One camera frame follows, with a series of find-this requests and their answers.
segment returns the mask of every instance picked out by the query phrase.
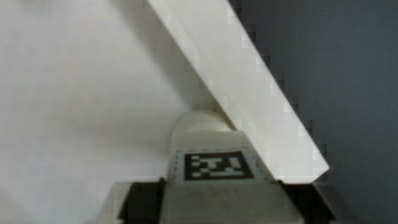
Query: black and white pattern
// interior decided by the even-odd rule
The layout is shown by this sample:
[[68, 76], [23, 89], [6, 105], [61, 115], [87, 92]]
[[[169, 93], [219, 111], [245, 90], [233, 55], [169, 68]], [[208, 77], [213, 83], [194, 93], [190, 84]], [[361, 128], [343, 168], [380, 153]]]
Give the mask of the black and white pattern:
[[185, 154], [185, 181], [252, 178], [242, 152]]

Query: white board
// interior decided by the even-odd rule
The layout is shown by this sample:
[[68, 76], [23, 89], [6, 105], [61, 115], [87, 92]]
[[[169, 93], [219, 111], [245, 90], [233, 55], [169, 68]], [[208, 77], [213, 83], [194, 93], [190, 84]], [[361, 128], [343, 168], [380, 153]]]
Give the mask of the white board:
[[197, 74], [274, 177], [311, 183], [329, 169], [228, 0], [149, 0]]

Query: dark gray wall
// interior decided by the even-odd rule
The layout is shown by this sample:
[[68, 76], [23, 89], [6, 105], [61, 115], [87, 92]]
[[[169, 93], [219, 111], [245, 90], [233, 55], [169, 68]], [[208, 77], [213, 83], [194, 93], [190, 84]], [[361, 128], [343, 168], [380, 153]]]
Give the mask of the dark gray wall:
[[244, 0], [242, 21], [348, 209], [398, 223], [398, 1]]

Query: white surface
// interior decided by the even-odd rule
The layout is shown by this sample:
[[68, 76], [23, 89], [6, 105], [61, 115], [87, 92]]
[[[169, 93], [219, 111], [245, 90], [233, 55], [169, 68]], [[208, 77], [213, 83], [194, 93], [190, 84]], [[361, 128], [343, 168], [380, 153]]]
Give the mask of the white surface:
[[0, 38], [0, 223], [109, 224], [212, 96], [139, 0], [2, 0]]
[[196, 71], [284, 183], [329, 169], [228, 0], [149, 0]]

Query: white wall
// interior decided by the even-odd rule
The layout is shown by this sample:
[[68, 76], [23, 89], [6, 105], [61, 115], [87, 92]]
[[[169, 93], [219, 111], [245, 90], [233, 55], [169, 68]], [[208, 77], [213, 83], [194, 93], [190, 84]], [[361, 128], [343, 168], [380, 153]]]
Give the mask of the white wall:
[[2, 224], [110, 223], [110, 191], [165, 173], [174, 120], [212, 103], [141, 0], [2, 0]]

